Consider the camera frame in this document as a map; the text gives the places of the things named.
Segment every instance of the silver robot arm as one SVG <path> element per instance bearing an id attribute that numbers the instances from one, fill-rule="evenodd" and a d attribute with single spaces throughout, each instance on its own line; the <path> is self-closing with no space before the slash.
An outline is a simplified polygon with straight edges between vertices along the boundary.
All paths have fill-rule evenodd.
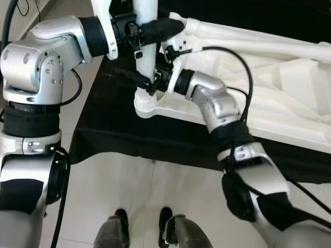
<path id="1" fill-rule="evenodd" d="M 252 223 L 268 247 L 328 247 L 330 224 L 291 205 L 286 179 L 249 134 L 225 83 L 182 70 L 174 89 L 202 113 L 225 173 L 222 186 L 229 210 Z"/>
<path id="2" fill-rule="evenodd" d="M 72 16 L 37 24 L 1 55 L 0 247 L 38 247 L 46 207 L 61 198 L 66 158 L 57 149 L 64 77 L 108 52 L 107 46 L 88 43 L 92 31 L 86 29 L 93 25 L 101 46 L 106 42 L 98 19 L 88 26 Z"/>

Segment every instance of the black cable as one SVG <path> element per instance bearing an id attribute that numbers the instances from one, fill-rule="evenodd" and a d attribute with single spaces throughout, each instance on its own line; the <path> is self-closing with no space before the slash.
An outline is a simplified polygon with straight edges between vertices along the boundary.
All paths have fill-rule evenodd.
<path id="1" fill-rule="evenodd" d="M 30 4 L 29 4 L 29 2 L 28 2 L 27 0 L 25 0 L 25 1 L 26 1 L 26 4 L 27 4 L 27 10 L 26 10 L 26 13 L 25 13 L 25 14 L 22 13 L 19 4 L 16 3 L 17 9 L 19 10 L 19 13 L 20 13 L 21 16 L 23 16 L 23 17 L 27 16 L 27 14 L 29 13 L 29 10 L 30 10 Z"/>
<path id="2" fill-rule="evenodd" d="M 319 205 L 321 208 L 323 208 L 326 212 L 331 214 L 331 209 L 326 206 L 324 203 L 322 203 L 316 196 L 314 196 L 311 192 L 309 192 L 305 187 L 303 187 L 300 183 L 294 181 L 292 178 L 290 178 L 287 175 L 284 175 L 284 178 L 294 184 L 297 188 L 299 188 L 302 192 L 304 192 L 309 198 L 311 198 L 317 205 Z"/>
<path id="3" fill-rule="evenodd" d="M 5 17 L 4 28 L 2 32 L 1 52 L 5 49 L 6 45 L 8 44 L 11 19 L 14 14 L 17 2 L 18 0 L 11 0 L 9 3 L 9 7 Z"/>
<path id="4" fill-rule="evenodd" d="M 55 230 L 54 230 L 54 236 L 53 236 L 53 239 L 52 239 L 51 248 L 56 248 L 56 245 L 57 245 L 58 236 L 59 236 L 59 233 L 60 233 L 63 214 L 64 214 L 64 206 L 66 204 L 67 191 L 68 191 L 68 185 L 69 185 L 69 176 L 70 176 L 70 169 L 71 169 L 70 156 L 67 153 L 67 151 L 62 147 L 58 148 L 57 151 L 62 153 L 66 157 L 67 171 L 66 171 L 66 176 L 65 176 L 65 179 L 64 179 L 64 183 L 63 183 L 62 197 L 61 197 L 60 207 L 59 207 L 59 210 L 58 210 L 58 216 L 57 216 L 57 221 L 56 221 L 56 226 L 55 226 Z"/>
<path id="5" fill-rule="evenodd" d="M 245 98 L 246 98 L 246 100 L 247 100 L 248 94 L 247 94 L 246 92 L 244 92 L 242 89 L 238 89 L 238 88 L 235 88 L 235 87 L 227 87 L 227 89 L 231 89 L 231 90 L 239 91 L 240 93 L 242 93 L 242 94 L 245 95 Z"/>
<path id="6" fill-rule="evenodd" d="M 245 109 L 242 113 L 242 117 L 241 117 L 240 120 L 241 121 L 246 121 L 247 116 L 248 116 L 248 109 L 249 109 L 250 103 L 252 101 L 252 96 L 253 96 L 253 77 L 252 77 L 252 73 L 250 72 L 250 69 L 249 69 L 247 63 L 245 62 L 245 60 L 238 53 L 236 53 L 235 51 L 233 51 L 231 49 L 228 49 L 228 48 L 223 48 L 223 47 L 220 47 L 220 46 L 216 46 L 216 47 L 215 46 L 209 46 L 209 47 L 205 46 L 205 47 L 202 48 L 202 50 L 203 51 L 218 50 L 218 51 L 224 51 L 224 52 L 230 53 L 233 56 L 235 56 L 237 59 L 239 59 L 240 62 L 245 67 L 247 75 L 248 75 L 249 89 L 248 89 L 248 97 L 246 99 L 246 106 L 245 106 Z"/>
<path id="7" fill-rule="evenodd" d="M 72 74 L 76 77 L 77 82 L 78 82 L 78 90 L 76 92 L 76 94 L 74 94 L 74 96 L 72 98 L 70 98 L 69 100 L 60 103 L 60 106 L 64 106 L 64 105 L 68 105 L 69 103 L 73 102 L 74 100 L 77 99 L 77 97 L 80 95 L 80 93 L 82 92 L 83 89 L 83 83 L 82 83 L 82 79 L 81 77 L 78 75 L 78 73 L 72 69 L 71 70 Z"/>
<path id="8" fill-rule="evenodd" d="M 40 9 L 39 9 L 38 3 L 39 3 L 39 0 L 35 0 L 35 4 L 36 4 L 36 7 L 37 7 L 37 10 L 39 13 L 39 22 L 41 22 Z"/>

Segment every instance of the gray pant leg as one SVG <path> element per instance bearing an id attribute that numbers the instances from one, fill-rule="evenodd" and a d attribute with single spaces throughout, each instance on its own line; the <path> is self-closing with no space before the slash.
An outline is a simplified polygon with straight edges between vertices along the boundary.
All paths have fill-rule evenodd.
<path id="1" fill-rule="evenodd" d="M 189 219 L 176 218 L 175 233 L 179 248 L 213 248 L 203 230 Z"/>
<path id="2" fill-rule="evenodd" d="M 121 219 L 111 216 L 101 226 L 93 248 L 124 248 Z"/>

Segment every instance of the black electrical wire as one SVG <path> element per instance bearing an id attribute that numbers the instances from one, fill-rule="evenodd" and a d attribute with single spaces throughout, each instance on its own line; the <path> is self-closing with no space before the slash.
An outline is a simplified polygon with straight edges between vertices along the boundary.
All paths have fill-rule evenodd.
<path id="1" fill-rule="evenodd" d="M 37 10 L 38 10 L 38 13 L 39 13 L 39 22 L 41 22 L 41 16 L 40 16 L 40 9 L 39 9 L 39 0 L 35 0 L 35 4 L 36 4 L 36 7 L 37 7 Z"/>
<path id="2" fill-rule="evenodd" d="M 11 19 L 14 14 L 15 8 L 17 6 L 17 2 L 18 0 L 11 0 L 9 3 L 9 7 L 4 21 L 4 28 L 2 32 L 1 52 L 5 49 L 6 45 L 8 44 Z"/>
<path id="3" fill-rule="evenodd" d="M 245 95 L 245 98 L 246 98 L 246 100 L 247 100 L 247 98 L 248 98 L 248 94 L 247 94 L 246 92 L 244 92 L 242 89 L 238 89 L 238 88 L 235 88 L 235 87 L 227 87 L 227 88 L 242 93 L 243 95 Z"/>
<path id="4" fill-rule="evenodd" d="M 77 82 L 78 82 L 78 90 L 76 92 L 76 94 L 74 94 L 74 96 L 72 98 L 70 98 L 69 100 L 65 101 L 65 102 L 62 102 L 60 103 L 60 106 L 64 106 L 64 105 L 68 105 L 69 103 L 73 102 L 74 100 L 77 99 L 77 97 L 80 95 L 80 93 L 82 92 L 82 89 L 83 89 L 83 83 L 82 83 L 82 79 L 81 77 L 79 76 L 79 74 L 74 70 L 72 69 L 71 70 L 72 74 L 76 77 L 77 79 Z"/>
<path id="5" fill-rule="evenodd" d="M 291 177 L 284 175 L 284 178 L 289 181 L 290 183 L 294 184 L 297 188 L 299 188 L 302 192 L 304 192 L 310 199 L 312 199 L 317 205 L 319 205 L 321 208 L 323 208 L 326 212 L 331 214 L 331 209 L 326 206 L 324 203 L 322 203 L 316 196 L 314 196 L 311 192 L 309 192 L 305 187 L 303 187 L 300 183 L 296 182 Z"/>
<path id="6" fill-rule="evenodd" d="M 252 192 L 253 194 L 261 197 L 261 198 L 264 198 L 267 202 L 269 203 L 272 203 L 274 205 L 276 205 L 277 207 L 280 207 L 280 208 L 283 208 L 287 211 L 295 211 L 297 214 L 301 215 L 302 217 L 306 218 L 306 219 L 309 219 L 309 220 L 312 220 L 312 221 L 315 221 L 316 223 L 318 224 L 321 224 L 322 226 L 325 226 L 329 229 L 331 229 L 331 223 L 320 218 L 320 217 L 317 217 L 316 215 L 314 214 L 311 214 L 311 213 L 308 213 L 306 211 L 303 211 L 303 210 L 300 210 L 300 209 L 297 209 L 295 207 L 289 207 L 288 205 L 285 205 L 283 204 L 282 202 L 278 201 L 278 200 L 274 200 L 272 198 L 269 198 L 267 197 L 267 195 L 261 193 L 260 191 L 254 189 L 253 187 L 245 184 L 244 182 L 239 182 L 235 179 L 233 179 L 233 181 L 237 184 L 240 184 L 241 186 L 245 187 L 247 190 L 249 190 L 250 192 Z"/>
<path id="7" fill-rule="evenodd" d="M 70 156 L 67 153 L 67 151 L 62 147 L 58 148 L 57 151 L 62 153 L 66 157 L 67 171 L 66 171 L 64 182 L 63 182 L 62 197 L 61 197 L 60 207 L 59 207 L 59 210 L 58 210 L 58 216 L 57 216 L 57 221 L 56 221 L 56 226 L 55 226 L 55 230 L 54 230 L 54 236 L 53 236 L 53 239 L 52 239 L 51 248 L 56 248 L 57 241 L 58 241 L 58 236 L 60 234 L 60 229 L 61 229 L 61 224 L 62 224 L 62 219 L 63 219 L 63 214 L 64 214 L 64 207 L 65 207 L 66 198 L 67 198 L 70 169 L 71 169 Z"/>
<path id="8" fill-rule="evenodd" d="M 29 13 L 29 10 L 30 10 L 30 4 L 29 4 L 29 2 L 28 2 L 27 0 L 25 0 L 25 1 L 26 1 L 26 4 L 27 4 L 27 10 L 26 10 L 26 13 L 25 13 L 25 14 L 22 13 L 19 4 L 18 4 L 18 3 L 16 4 L 17 9 L 19 10 L 19 13 L 20 13 L 21 16 L 23 16 L 23 17 L 27 16 L 27 14 Z"/>
<path id="9" fill-rule="evenodd" d="M 245 62 L 245 60 L 238 53 L 236 53 L 235 51 L 233 51 L 231 49 L 228 49 L 228 48 L 223 48 L 223 47 L 220 47 L 220 46 L 216 46 L 216 47 L 215 46 L 209 46 L 209 47 L 205 46 L 205 47 L 202 48 L 202 50 L 203 51 L 218 50 L 218 51 L 224 51 L 224 52 L 230 53 L 233 56 L 235 56 L 237 59 L 239 59 L 239 61 L 245 67 L 247 75 L 248 75 L 249 89 L 248 89 L 248 97 L 246 99 L 246 106 L 245 106 L 245 109 L 242 113 L 242 117 L 241 117 L 240 120 L 247 121 L 248 109 L 249 109 L 250 103 L 252 101 L 252 96 L 253 96 L 253 77 L 252 77 L 252 73 L 250 72 L 250 69 L 249 69 L 247 63 Z"/>

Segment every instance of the white clamp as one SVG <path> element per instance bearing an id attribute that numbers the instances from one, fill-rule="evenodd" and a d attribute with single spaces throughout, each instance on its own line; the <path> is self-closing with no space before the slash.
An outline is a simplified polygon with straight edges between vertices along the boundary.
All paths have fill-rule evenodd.
<path id="1" fill-rule="evenodd" d="M 99 18 L 104 35 L 107 39 L 109 60 L 118 58 L 118 48 L 116 43 L 116 37 L 111 23 L 111 15 L 109 14 L 109 8 L 112 0 L 91 0 L 94 16 Z"/>

